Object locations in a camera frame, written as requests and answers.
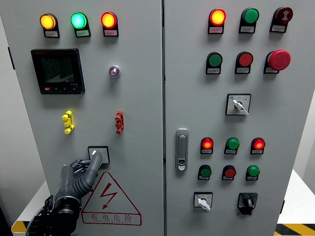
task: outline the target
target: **green indicator light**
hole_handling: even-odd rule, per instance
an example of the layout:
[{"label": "green indicator light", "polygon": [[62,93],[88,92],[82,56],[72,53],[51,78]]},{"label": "green indicator light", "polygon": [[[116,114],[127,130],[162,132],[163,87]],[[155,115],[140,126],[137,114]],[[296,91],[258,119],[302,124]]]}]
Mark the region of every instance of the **green indicator light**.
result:
[{"label": "green indicator light", "polygon": [[84,14],[77,12],[71,16],[71,23],[76,29],[82,29],[87,25],[87,18]]},{"label": "green indicator light", "polygon": [[257,9],[254,8],[245,9],[242,14],[242,17],[246,23],[252,24],[258,20],[259,12],[257,11]]},{"label": "green indicator light", "polygon": [[226,141],[226,145],[229,149],[235,150],[240,146],[240,142],[237,138],[230,138]]},{"label": "green indicator light", "polygon": [[222,57],[220,54],[212,54],[209,57],[209,64],[213,67],[218,66],[222,63]]},{"label": "green indicator light", "polygon": [[259,175],[260,170],[257,166],[249,166],[247,168],[247,173],[251,176],[251,177],[256,177]]},{"label": "green indicator light", "polygon": [[202,171],[200,171],[200,174],[203,177],[209,177],[211,175],[211,171],[209,169],[203,169]]}]

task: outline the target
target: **lightning bolt symbol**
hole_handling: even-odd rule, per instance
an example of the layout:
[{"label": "lightning bolt symbol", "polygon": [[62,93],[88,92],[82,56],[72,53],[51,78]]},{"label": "lightning bolt symbol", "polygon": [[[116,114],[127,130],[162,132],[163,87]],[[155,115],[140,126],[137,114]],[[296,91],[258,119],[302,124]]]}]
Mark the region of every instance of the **lightning bolt symbol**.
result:
[{"label": "lightning bolt symbol", "polygon": [[117,194],[117,192],[116,192],[116,193],[105,194],[106,191],[110,188],[111,185],[112,185],[111,183],[108,183],[107,186],[105,187],[104,191],[103,191],[102,194],[100,195],[100,198],[106,197],[106,196],[112,196],[112,197],[109,199],[109,201],[108,201],[105,205],[103,205],[103,209],[105,209],[105,208],[108,207],[109,202],[110,202],[110,201],[115,197],[115,195]]}]

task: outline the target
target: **illuminated yellow light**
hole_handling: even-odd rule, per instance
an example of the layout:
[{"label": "illuminated yellow light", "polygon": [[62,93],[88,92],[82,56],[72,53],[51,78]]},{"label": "illuminated yellow light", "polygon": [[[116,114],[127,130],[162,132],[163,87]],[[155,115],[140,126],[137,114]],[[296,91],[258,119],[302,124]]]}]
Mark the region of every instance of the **illuminated yellow light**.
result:
[{"label": "illuminated yellow light", "polygon": [[46,30],[52,30],[56,26],[56,19],[51,14],[43,14],[40,17],[40,24]]},{"label": "illuminated yellow light", "polygon": [[111,29],[117,23],[117,17],[112,12],[105,12],[101,17],[101,22],[105,28]]},{"label": "illuminated yellow light", "polygon": [[210,21],[215,26],[220,26],[225,22],[226,14],[222,9],[213,10],[210,14]]}]

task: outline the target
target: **red terminal connector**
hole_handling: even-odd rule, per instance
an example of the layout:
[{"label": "red terminal connector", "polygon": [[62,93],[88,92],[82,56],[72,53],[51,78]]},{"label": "red terminal connector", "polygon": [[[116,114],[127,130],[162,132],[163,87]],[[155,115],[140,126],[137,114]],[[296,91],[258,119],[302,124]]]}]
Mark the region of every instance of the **red terminal connector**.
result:
[{"label": "red terminal connector", "polygon": [[125,124],[124,124],[124,114],[122,111],[118,111],[115,117],[116,121],[116,134],[121,134],[124,130]]}]

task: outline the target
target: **white switch handle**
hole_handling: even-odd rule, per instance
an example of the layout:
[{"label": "white switch handle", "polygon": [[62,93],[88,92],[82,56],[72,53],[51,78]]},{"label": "white switch handle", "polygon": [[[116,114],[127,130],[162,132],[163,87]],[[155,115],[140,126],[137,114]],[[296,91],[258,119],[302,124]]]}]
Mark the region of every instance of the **white switch handle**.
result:
[{"label": "white switch handle", "polygon": [[202,209],[206,210],[206,211],[211,211],[210,209],[210,206],[207,204],[207,201],[206,200],[203,200],[203,199],[198,199],[198,203],[199,203],[199,206],[202,207]]},{"label": "white switch handle", "polygon": [[235,107],[240,111],[242,112],[244,115],[248,116],[248,112],[246,111],[246,109],[243,107],[243,105],[236,101],[235,99],[233,99],[233,102],[235,104]]}]

